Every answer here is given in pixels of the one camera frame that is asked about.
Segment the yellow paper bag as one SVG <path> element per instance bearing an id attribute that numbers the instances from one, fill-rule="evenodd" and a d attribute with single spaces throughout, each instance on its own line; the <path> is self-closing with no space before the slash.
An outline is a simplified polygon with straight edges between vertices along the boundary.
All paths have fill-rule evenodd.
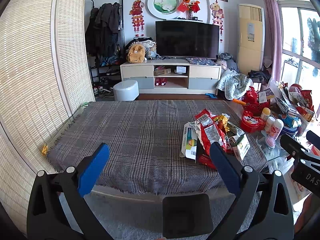
<path id="1" fill-rule="evenodd" d="M 217 124 L 218 128 L 224 133 L 237 132 L 237 127 L 229 121 L 229 116 L 227 114 L 220 114 L 213 117 L 214 122 Z"/>

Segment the red plastic basket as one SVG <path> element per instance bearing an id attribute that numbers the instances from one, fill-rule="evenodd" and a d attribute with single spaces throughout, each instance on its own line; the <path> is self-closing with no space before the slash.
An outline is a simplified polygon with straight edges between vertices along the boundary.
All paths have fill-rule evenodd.
<path id="1" fill-rule="evenodd" d="M 253 116 L 261 116 L 263 109 L 270 107 L 270 100 L 259 103 L 258 92 L 252 86 L 250 86 L 249 90 L 244 94 L 242 101 L 246 103 L 243 106 L 244 111 L 251 112 Z"/>

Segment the floral blanket pile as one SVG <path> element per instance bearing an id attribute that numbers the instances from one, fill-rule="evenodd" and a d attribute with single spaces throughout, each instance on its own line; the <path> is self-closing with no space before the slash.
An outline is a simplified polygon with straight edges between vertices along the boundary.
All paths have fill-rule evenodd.
<path id="1" fill-rule="evenodd" d="M 223 72 L 216 89 L 225 93 L 227 100 L 239 99 L 253 86 L 253 81 L 244 74 L 227 69 Z"/>

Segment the white pink lotion bottle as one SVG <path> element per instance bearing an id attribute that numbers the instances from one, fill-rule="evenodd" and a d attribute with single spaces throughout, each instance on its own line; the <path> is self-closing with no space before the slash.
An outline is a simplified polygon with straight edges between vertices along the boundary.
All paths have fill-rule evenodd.
<path id="1" fill-rule="evenodd" d="M 284 127 L 284 123 L 280 119 L 276 119 L 274 123 L 272 124 L 269 131 L 266 133 L 266 139 L 265 142 L 267 145 L 271 148 L 275 148 L 276 140 L 279 137 L 282 129 Z"/>

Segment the grey shaggy carpet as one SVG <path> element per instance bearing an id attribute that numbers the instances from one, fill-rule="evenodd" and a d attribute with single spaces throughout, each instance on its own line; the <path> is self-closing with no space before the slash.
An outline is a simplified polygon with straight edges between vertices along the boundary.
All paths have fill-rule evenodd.
<path id="1" fill-rule="evenodd" d="M 255 194 L 239 232 L 249 227 L 260 195 Z M 60 194 L 59 200 L 72 229 L 81 232 L 63 193 Z M 85 201 L 100 224 L 114 239 L 158 239 L 162 237 L 161 203 L 117 199 L 95 193 L 86 195 Z M 214 228 L 220 223 L 233 201 L 233 195 L 210 200 Z"/>

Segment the red hanging ornament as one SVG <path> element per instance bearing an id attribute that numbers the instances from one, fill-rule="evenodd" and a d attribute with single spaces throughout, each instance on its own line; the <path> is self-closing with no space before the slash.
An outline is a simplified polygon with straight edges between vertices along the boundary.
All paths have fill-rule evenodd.
<path id="1" fill-rule="evenodd" d="M 144 37 L 144 16 L 143 16 L 143 8 L 144 2 L 141 0 L 135 0 L 132 4 L 130 15 L 131 15 L 131 23 L 134 29 L 134 38 L 138 39 L 140 37 Z"/>
<path id="2" fill-rule="evenodd" d="M 217 25 L 219 28 L 219 35 L 220 35 L 220 42 L 223 42 L 223 19 L 225 18 L 223 9 L 218 4 L 217 0 L 213 4 L 210 5 L 210 9 L 212 10 L 212 17 L 213 17 L 213 25 Z"/>

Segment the red snack bag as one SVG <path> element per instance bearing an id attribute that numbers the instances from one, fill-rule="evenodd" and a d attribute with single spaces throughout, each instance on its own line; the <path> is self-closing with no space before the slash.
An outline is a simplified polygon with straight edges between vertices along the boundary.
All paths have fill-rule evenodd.
<path id="1" fill-rule="evenodd" d="M 233 150 L 228 142 L 227 133 L 218 128 L 213 120 L 214 116 L 216 115 L 211 111 L 203 109 L 195 116 L 195 131 L 204 149 L 204 153 L 201 153 L 198 157 L 198 162 L 215 170 L 216 167 L 209 156 L 211 144 L 218 142 L 226 153 L 233 153 Z"/>

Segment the white TV cabinet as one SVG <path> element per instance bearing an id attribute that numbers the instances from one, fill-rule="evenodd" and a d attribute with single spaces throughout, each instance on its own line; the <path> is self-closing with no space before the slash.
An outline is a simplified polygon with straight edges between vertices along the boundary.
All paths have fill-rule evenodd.
<path id="1" fill-rule="evenodd" d="M 141 94 L 214 94 L 222 67 L 164 59 L 126 62 L 120 66 L 120 73 L 123 81 L 137 81 Z"/>

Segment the beige standing air conditioner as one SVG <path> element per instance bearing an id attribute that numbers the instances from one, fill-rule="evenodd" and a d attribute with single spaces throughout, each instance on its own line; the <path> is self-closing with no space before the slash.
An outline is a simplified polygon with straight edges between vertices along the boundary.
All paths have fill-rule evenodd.
<path id="1" fill-rule="evenodd" d="M 265 46 L 264 9 L 252 4 L 239 4 L 239 46 L 237 64 L 242 74 L 259 71 Z"/>

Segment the pile of snack bags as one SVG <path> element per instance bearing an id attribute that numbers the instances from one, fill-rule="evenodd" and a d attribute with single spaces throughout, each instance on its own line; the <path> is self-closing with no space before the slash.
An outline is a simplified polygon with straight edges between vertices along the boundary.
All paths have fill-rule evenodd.
<path id="1" fill-rule="evenodd" d="M 271 81 L 269 88 L 275 96 L 275 101 L 281 113 L 287 117 L 298 118 L 310 122 L 314 115 L 312 90 L 303 89 L 297 83 L 289 86 L 287 83 Z"/>

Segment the white round stool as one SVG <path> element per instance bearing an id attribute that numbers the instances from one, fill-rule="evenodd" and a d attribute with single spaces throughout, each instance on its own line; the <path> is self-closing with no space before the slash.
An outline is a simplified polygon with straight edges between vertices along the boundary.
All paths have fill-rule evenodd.
<path id="1" fill-rule="evenodd" d="M 138 82 L 124 80 L 113 87 L 115 101 L 134 101 L 139 96 Z"/>

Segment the black coat rack with clothes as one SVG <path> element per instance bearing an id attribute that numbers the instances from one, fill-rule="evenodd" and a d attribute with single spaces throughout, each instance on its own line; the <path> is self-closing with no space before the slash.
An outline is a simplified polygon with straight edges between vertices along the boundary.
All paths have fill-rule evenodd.
<path id="1" fill-rule="evenodd" d="M 120 65 L 124 63 L 124 0 L 99 7 L 90 1 L 85 41 L 93 93 L 96 98 L 112 98 L 113 87 L 120 83 Z"/>

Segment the yellow plush backpack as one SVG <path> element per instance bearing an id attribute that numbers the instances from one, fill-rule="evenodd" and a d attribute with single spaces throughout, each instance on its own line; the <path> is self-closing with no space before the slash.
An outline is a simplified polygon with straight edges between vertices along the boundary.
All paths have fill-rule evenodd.
<path id="1" fill-rule="evenodd" d="M 143 63 L 145 61 L 145 48 L 141 44 L 133 44 L 128 51 L 129 63 Z"/>

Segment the white medicine box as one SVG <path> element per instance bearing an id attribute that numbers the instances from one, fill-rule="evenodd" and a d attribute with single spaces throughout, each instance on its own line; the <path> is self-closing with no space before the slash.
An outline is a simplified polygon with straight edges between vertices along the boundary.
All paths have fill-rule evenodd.
<path id="1" fill-rule="evenodd" d="M 183 128 L 183 139 L 180 151 L 181 158 L 188 158 L 196 161 L 197 134 L 195 122 L 188 122 Z"/>

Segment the black flat television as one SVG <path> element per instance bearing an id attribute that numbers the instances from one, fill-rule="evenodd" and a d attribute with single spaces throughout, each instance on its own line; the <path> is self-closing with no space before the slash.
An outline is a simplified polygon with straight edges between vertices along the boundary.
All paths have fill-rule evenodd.
<path id="1" fill-rule="evenodd" d="M 219 44 L 217 25 L 197 21 L 156 22 L 156 51 L 161 56 L 214 59 Z"/>

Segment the pink curtain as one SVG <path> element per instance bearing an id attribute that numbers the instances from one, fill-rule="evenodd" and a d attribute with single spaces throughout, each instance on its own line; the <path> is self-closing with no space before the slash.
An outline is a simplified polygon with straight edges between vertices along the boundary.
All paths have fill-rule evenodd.
<path id="1" fill-rule="evenodd" d="M 280 81 L 281 78 L 281 56 L 283 52 L 283 41 L 281 33 L 281 20 L 277 0 L 264 0 L 267 13 L 269 33 L 273 49 L 272 80 Z"/>

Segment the grey plaid tablecloth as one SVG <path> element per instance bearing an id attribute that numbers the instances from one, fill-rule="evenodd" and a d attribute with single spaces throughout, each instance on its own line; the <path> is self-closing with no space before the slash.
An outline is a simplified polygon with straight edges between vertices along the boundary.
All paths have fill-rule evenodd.
<path id="1" fill-rule="evenodd" d="M 92 102 L 57 139 L 47 158 L 63 171 L 105 143 L 110 158 L 98 185 L 130 194 L 206 192 L 223 185 L 219 173 L 180 157 L 184 125 L 204 109 L 240 123 L 232 107 L 219 100 Z"/>

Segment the yellow cap cream bottle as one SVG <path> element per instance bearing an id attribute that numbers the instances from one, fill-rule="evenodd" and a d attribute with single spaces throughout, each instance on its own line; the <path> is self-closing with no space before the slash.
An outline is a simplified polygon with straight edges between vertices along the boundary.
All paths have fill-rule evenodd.
<path id="1" fill-rule="evenodd" d="M 264 120 L 264 121 L 267 121 L 267 119 L 268 119 L 268 117 L 270 116 L 270 114 L 271 114 L 270 109 L 267 108 L 267 107 L 265 107 L 265 108 L 263 108 L 263 110 L 262 110 L 262 113 L 261 113 L 261 115 L 260 115 L 260 118 L 261 118 L 262 120 Z"/>

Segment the white green small carton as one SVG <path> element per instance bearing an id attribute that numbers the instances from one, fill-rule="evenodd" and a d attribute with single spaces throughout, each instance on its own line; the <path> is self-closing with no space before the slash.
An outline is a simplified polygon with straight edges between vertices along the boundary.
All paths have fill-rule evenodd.
<path id="1" fill-rule="evenodd" d="M 249 140 L 247 135 L 235 135 L 229 138 L 229 144 L 234 152 L 235 157 L 238 161 L 243 161 L 248 150 L 250 149 Z"/>

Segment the right red hanging ornament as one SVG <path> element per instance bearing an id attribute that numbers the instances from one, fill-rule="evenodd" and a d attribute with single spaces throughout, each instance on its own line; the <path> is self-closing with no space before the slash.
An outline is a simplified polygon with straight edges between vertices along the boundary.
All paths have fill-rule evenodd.
<path id="1" fill-rule="evenodd" d="M 223 9 L 218 4 L 217 0 L 213 4 L 210 5 L 210 9 L 212 10 L 212 17 L 213 17 L 213 25 L 217 25 L 219 28 L 219 35 L 220 35 L 220 42 L 223 42 L 223 19 L 225 18 Z"/>

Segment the bamboo folding screen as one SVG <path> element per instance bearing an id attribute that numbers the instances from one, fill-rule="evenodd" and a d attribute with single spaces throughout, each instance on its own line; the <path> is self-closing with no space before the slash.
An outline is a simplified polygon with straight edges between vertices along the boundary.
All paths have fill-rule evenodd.
<path id="1" fill-rule="evenodd" d="M 20 233 L 44 156 L 94 100 L 85 48 L 85 0 L 10 0 L 1 14 L 1 204 Z"/>

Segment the left red hanging ornament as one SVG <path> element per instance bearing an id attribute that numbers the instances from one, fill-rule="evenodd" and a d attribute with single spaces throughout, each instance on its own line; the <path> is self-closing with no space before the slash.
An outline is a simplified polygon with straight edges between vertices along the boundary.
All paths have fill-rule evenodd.
<path id="1" fill-rule="evenodd" d="M 140 37 L 144 37 L 144 16 L 143 16 L 143 8 L 144 2 L 141 0 L 135 0 L 132 4 L 130 15 L 131 15 L 131 23 L 134 29 L 134 38 L 138 39 Z"/>

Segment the round lotus wall plate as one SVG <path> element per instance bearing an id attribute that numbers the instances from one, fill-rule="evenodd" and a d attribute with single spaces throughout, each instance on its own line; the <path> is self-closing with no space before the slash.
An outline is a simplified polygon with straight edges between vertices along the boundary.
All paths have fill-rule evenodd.
<path id="1" fill-rule="evenodd" d="M 177 9 L 180 3 L 181 0 L 147 0 L 147 8 L 156 18 L 171 20 L 181 14 Z"/>

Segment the dark square trash bin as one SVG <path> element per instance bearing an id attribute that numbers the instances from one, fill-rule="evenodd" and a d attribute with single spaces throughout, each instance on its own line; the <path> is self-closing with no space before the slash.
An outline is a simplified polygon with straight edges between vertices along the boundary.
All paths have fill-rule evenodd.
<path id="1" fill-rule="evenodd" d="M 207 194 L 165 197 L 162 201 L 162 234 L 165 238 L 205 235 L 214 230 Z"/>

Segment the blue round cookie tin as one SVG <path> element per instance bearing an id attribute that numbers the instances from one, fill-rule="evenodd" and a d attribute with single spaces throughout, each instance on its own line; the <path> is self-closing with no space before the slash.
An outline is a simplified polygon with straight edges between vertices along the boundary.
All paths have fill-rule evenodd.
<path id="1" fill-rule="evenodd" d="M 302 125 L 302 121 L 299 117 L 291 114 L 278 114 L 278 119 L 284 123 L 280 133 L 281 135 L 287 134 L 290 137 L 296 136 L 299 127 Z"/>

